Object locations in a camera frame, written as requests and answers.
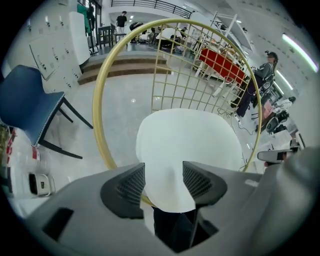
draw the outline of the red tablecloth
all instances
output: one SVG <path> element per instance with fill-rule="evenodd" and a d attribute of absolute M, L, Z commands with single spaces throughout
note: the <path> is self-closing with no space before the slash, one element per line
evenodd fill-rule
<path fill-rule="evenodd" d="M 204 48 L 201 51 L 201 54 L 206 57 L 200 55 L 199 60 L 205 62 L 208 66 L 213 68 L 216 72 L 220 74 L 220 76 L 231 77 L 235 79 L 240 85 L 245 78 L 245 73 L 235 64 L 233 64 L 232 60 L 226 58 L 224 55 L 218 54 L 213 50 L 209 50 L 208 48 Z"/>

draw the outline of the man in black shirt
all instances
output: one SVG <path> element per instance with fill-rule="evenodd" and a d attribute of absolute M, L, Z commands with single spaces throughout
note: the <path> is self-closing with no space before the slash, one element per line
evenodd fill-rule
<path fill-rule="evenodd" d="M 124 10 L 118 18 L 116 18 L 115 27 L 116 27 L 116 33 L 117 34 L 123 34 L 125 32 L 125 24 L 127 22 L 126 17 L 127 12 Z M 121 36 L 119 35 L 117 37 L 117 41 L 120 41 Z"/>
<path fill-rule="evenodd" d="M 129 29 L 132 31 L 132 30 L 136 29 L 137 27 L 140 27 L 141 25 L 143 25 L 142 22 L 134 22 L 129 26 Z M 130 43 L 135 44 L 136 43 L 136 38 L 135 37 L 132 38 Z"/>

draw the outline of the black chair leg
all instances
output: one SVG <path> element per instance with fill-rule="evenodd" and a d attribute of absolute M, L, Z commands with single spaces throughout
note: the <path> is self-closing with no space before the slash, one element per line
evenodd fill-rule
<path fill-rule="evenodd" d="M 64 115 L 64 117 L 65 117 L 66 119 L 68 119 L 71 123 L 74 122 L 74 121 L 66 114 L 66 112 L 64 112 L 60 107 L 59 107 L 58 111 L 60 111 L 61 114 Z"/>
<path fill-rule="evenodd" d="M 63 98 L 62 99 L 62 102 L 82 121 L 84 122 L 87 126 L 89 126 L 91 129 L 93 129 L 93 126 L 86 120 L 82 117 L 82 115 L 80 115 L 78 113 L 78 111 L 76 111 L 74 109 L 74 107 L 67 101 L 66 98 Z"/>
<path fill-rule="evenodd" d="M 58 147 L 56 145 L 53 145 L 52 143 L 42 139 L 38 142 L 40 145 L 50 149 L 50 150 L 53 150 L 55 152 L 58 152 L 60 154 L 63 154 L 63 155 L 66 155 L 68 157 L 72 157 L 72 158 L 77 158 L 77 159 L 82 159 L 83 157 L 80 156 L 80 155 L 76 155 L 76 154 L 72 154 L 70 152 L 67 152 L 67 151 L 64 151 L 63 149 L 61 149 L 61 147 Z"/>

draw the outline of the gold wire chair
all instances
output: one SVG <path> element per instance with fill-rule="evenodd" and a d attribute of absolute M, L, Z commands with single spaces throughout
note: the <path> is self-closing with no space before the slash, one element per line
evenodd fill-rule
<path fill-rule="evenodd" d="M 188 24 L 186 31 L 179 30 L 180 23 Z M 102 124 L 102 95 L 106 78 L 115 58 L 130 40 L 143 31 L 156 27 L 161 29 L 154 65 L 151 113 L 164 109 L 187 108 L 215 113 L 224 119 L 230 119 L 250 79 L 253 80 L 255 92 L 259 95 L 257 81 L 246 58 L 228 38 L 215 29 L 182 18 L 161 19 L 144 24 L 115 45 L 104 60 L 96 80 L 92 104 L 94 136 L 100 154 L 109 169 L 115 169 L 117 165 L 108 148 Z M 174 29 L 173 37 L 164 37 L 165 28 Z M 162 50 L 164 44 L 169 45 L 169 51 Z M 159 57 L 167 60 L 167 67 L 159 64 Z M 165 70 L 165 74 L 157 74 L 157 69 Z M 226 88 L 226 84 L 231 84 L 231 88 Z M 236 88 L 237 92 L 232 92 L 232 88 Z M 262 120 L 260 97 L 257 97 L 257 101 L 258 131 L 251 156 L 243 172 L 248 169 L 254 157 L 260 137 Z M 153 205 L 146 196 L 142 196 L 142 200 Z"/>

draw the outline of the cap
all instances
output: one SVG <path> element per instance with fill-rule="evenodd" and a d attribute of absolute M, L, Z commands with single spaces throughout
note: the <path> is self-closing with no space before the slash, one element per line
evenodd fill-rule
<path fill-rule="evenodd" d="M 272 52 L 269 52 L 267 56 L 268 56 L 268 57 L 271 57 L 271 58 L 274 58 L 276 62 L 279 60 L 279 59 L 278 59 L 278 55 L 277 55 L 275 52 L 273 52 L 273 51 L 272 51 Z"/>

